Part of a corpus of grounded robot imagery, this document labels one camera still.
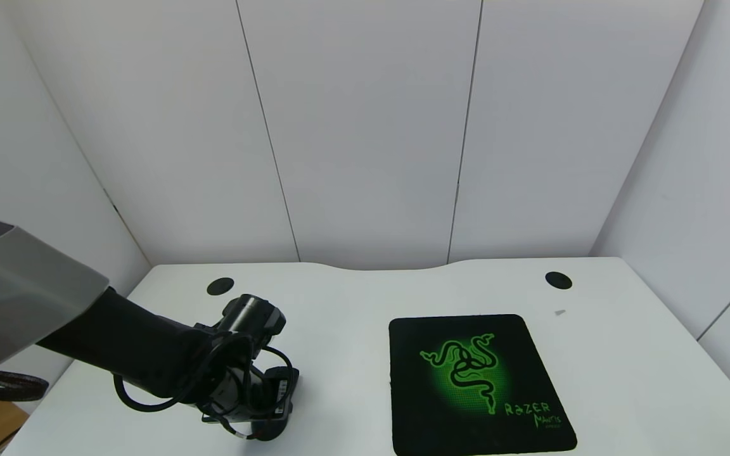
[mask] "green snake logo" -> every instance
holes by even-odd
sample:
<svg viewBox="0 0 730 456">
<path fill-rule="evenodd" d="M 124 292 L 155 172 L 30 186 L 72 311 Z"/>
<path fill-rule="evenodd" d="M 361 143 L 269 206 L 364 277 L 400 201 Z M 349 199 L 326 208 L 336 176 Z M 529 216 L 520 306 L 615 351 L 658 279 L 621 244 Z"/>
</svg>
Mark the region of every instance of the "green snake logo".
<svg viewBox="0 0 730 456">
<path fill-rule="evenodd" d="M 446 341 L 438 353 L 421 351 L 419 354 L 429 361 L 432 367 L 442 367 L 453 363 L 449 371 L 449 381 L 458 388 L 480 387 L 480 395 L 486 400 L 489 415 L 495 415 L 495 384 L 483 378 L 481 370 L 497 366 L 497 357 L 487 347 L 495 334 L 475 336 L 469 347 L 460 341 Z"/>
</svg>

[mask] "white table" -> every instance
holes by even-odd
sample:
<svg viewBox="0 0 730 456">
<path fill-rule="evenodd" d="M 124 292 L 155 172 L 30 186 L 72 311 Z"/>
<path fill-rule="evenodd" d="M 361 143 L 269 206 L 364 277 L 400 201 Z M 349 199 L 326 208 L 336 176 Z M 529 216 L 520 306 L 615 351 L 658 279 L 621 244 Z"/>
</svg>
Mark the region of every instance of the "white table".
<svg viewBox="0 0 730 456">
<path fill-rule="evenodd" d="M 573 287 L 548 285 L 550 271 L 567 274 Z M 235 288 L 210 296 L 205 289 L 218 277 L 234 278 Z M 183 323 L 212 324 L 246 292 L 284 312 L 286 328 L 272 346 L 300 369 L 295 412 L 280 438 L 242 441 L 201 424 L 185 406 L 134 412 L 119 402 L 109 372 L 75 362 L 6 456 L 393 454 L 389 321 L 474 314 L 525 319 L 576 430 L 570 454 L 730 455 L 730 381 L 622 260 L 470 260 L 364 272 L 315 263 L 164 265 L 130 298 Z M 278 364 L 270 354 L 259 362 Z"/>
</svg>

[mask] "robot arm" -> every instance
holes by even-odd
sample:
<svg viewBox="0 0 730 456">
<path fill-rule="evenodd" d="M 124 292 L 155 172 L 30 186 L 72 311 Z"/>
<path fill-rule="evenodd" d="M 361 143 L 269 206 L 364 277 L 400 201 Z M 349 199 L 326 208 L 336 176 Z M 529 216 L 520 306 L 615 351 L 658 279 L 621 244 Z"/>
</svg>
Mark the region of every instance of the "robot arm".
<svg viewBox="0 0 730 456">
<path fill-rule="evenodd" d="M 180 402 L 238 436 L 231 422 L 251 421 L 244 438 L 271 440 L 286 427 L 298 380 L 288 358 L 269 347 L 286 318 L 251 294 L 222 314 L 212 326 L 193 327 L 154 315 L 97 272 L 0 222 L 0 363 L 37 343 L 112 372 L 119 398 L 134 410 L 159 412 Z M 286 367 L 256 369 L 261 350 L 281 356 Z M 168 399 L 140 404 L 124 381 Z"/>
</svg>

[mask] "black mouse pad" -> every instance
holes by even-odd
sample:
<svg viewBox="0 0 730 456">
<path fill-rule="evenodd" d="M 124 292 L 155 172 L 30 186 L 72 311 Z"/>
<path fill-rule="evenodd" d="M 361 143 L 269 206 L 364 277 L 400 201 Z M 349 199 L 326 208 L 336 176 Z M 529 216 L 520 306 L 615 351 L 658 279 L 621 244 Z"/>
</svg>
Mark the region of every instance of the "black mouse pad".
<svg viewBox="0 0 730 456">
<path fill-rule="evenodd" d="M 576 448 L 519 315 L 391 321 L 390 394 L 398 456 Z"/>
</svg>

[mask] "cable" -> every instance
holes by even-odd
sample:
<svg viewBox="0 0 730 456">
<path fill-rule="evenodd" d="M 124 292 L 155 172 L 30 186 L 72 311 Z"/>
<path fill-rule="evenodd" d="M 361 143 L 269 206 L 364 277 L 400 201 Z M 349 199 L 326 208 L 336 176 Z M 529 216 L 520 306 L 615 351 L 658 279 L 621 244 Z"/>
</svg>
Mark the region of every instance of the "cable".
<svg viewBox="0 0 730 456">
<path fill-rule="evenodd" d="M 281 350 L 272 348 L 271 346 L 263 346 L 261 347 L 261 350 L 265 350 L 266 352 L 270 352 L 272 354 L 275 354 L 278 356 L 283 362 L 286 364 L 286 368 L 289 369 L 289 380 L 288 386 L 286 387 L 286 392 L 284 392 L 284 395 L 281 396 L 278 401 L 275 401 L 275 404 L 272 404 L 270 407 L 266 407 L 264 409 L 258 410 L 252 407 L 251 404 L 249 404 L 249 398 L 252 395 L 251 388 L 252 388 L 252 355 L 253 350 L 255 349 L 254 343 L 252 341 L 252 337 L 249 334 L 240 334 L 240 332 L 233 332 L 232 334 L 216 334 L 212 340 L 215 340 L 216 338 L 223 338 L 220 343 L 216 344 L 207 356 L 201 361 L 199 366 L 194 370 L 194 373 L 190 375 L 190 378 L 188 379 L 188 383 L 185 384 L 185 387 L 182 387 L 182 389 L 179 390 L 179 392 L 172 396 L 172 398 L 168 399 L 167 401 L 160 402 L 159 404 L 143 404 L 137 401 L 134 401 L 129 395 L 128 392 L 125 391 L 125 384 L 124 384 L 124 378 L 118 374 L 113 375 L 113 381 L 114 381 L 114 390 L 117 392 L 118 397 L 122 401 L 122 403 L 125 404 L 125 406 L 130 407 L 131 409 L 138 410 L 138 412 L 160 412 L 161 410 L 165 410 L 169 407 L 173 407 L 174 404 L 177 404 L 178 402 L 181 402 L 185 397 L 188 395 L 188 393 L 193 390 L 193 388 L 196 386 L 196 384 L 202 380 L 203 375 L 205 375 L 205 371 L 209 369 L 210 362 L 215 358 L 215 356 L 218 356 L 220 352 L 223 351 L 223 349 L 228 346 L 230 343 L 234 343 L 234 341 L 237 341 L 239 339 L 246 339 L 249 343 L 250 351 L 249 356 L 247 357 L 247 368 L 244 369 L 244 378 L 242 381 L 239 381 L 237 376 L 234 375 L 234 373 L 230 372 L 234 380 L 240 384 L 241 388 L 243 389 L 245 393 L 245 398 L 247 399 L 247 408 L 249 408 L 250 412 L 254 413 L 255 415 L 270 415 L 271 413 L 275 412 L 276 409 L 279 407 L 286 406 L 287 401 L 291 398 L 292 394 L 295 392 L 295 369 L 292 366 L 292 361 L 289 360 L 289 358 L 281 352 Z M 252 434 L 243 434 L 238 431 L 236 431 L 232 425 L 229 423 L 228 419 L 225 418 L 226 413 L 231 413 L 233 410 L 235 410 L 238 406 L 240 406 L 241 403 L 236 404 L 231 410 L 228 410 L 228 412 L 222 413 L 222 414 L 216 414 L 212 410 L 209 410 L 207 407 L 203 407 L 202 404 L 196 405 L 196 407 L 199 409 L 200 412 L 202 412 L 203 415 L 209 416 L 212 419 L 215 419 L 215 421 L 220 422 L 221 427 L 225 428 L 225 430 L 234 436 L 237 436 L 238 438 L 243 438 L 246 440 L 252 440 L 258 438 L 261 433 L 266 430 L 267 426 L 262 427 L 259 429 L 256 433 Z"/>
<path fill-rule="evenodd" d="M 278 356 L 278 358 L 283 360 L 284 364 L 286 364 L 286 368 L 289 369 L 289 386 L 286 387 L 286 393 L 284 393 L 284 395 L 280 399 L 278 399 L 278 401 L 275 402 L 275 404 L 273 404 L 271 407 L 264 410 L 255 410 L 255 413 L 260 413 L 261 415 L 269 415 L 270 413 L 275 412 L 278 407 L 282 407 L 284 404 L 286 404 L 286 401 L 289 400 L 289 397 L 292 396 L 292 393 L 295 392 L 295 369 L 292 367 L 292 361 L 289 361 L 289 358 L 284 355 L 281 350 L 272 348 L 271 346 L 263 346 L 261 347 L 261 350 L 265 350 L 266 352 Z"/>
<path fill-rule="evenodd" d="M 187 396 L 188 393 L 193 390 L 196 384 L 200 380 L 202 380 L 205 371 L 210 367 L 210 361 L 212 361 L 212 359 L 215 358 L 215 356 L 217 356 L 221 352 L 221 350 L 223 350 L 228 344 L 232 343 L 232 341 L 236 341 L 240 338 L 246 338 L 248 340 L 252 339 L 248 334 L 240 334 L 240 332 L 233 332 L 232 334 L 221 334 L 221 337 L 223 337 L 223 340 L 221 340 L 220 343 L 212 347 L 210 353 L 205 356 L 205 358 L 199 364 L 199 367 L 197 367 L 197 369 L 191 375 L 188 383 L 185 384 L 185 387 L 182 387 L 177 395 L 172 396 L 172 398 L 168 399 L 167 401 L 160 402 L 159 404 L 143 404 L 141 402 L 134 401 L 134 399 L 132 399 L 128 395 L 128 392 L 125 391 L 125 384 L 124 380 L 122 380 L 122 376 L 114 374 L 114 390 L 117 392 L 118 398 L 120 398 L 122 403 L 126 404 L 128 407 L 134 410 L 137 410 L 137 412 L 160 412 L 161 410 L 165 410 L 166 408 L 173 407 L 174 404 L 177 404 L 185 399 L 185 396 Z"/>
<path fill-rule="evenodd" d="M 0 401 L 38 401 L 48 387 L 43 378 L 0 370 Z"/>
</svg>

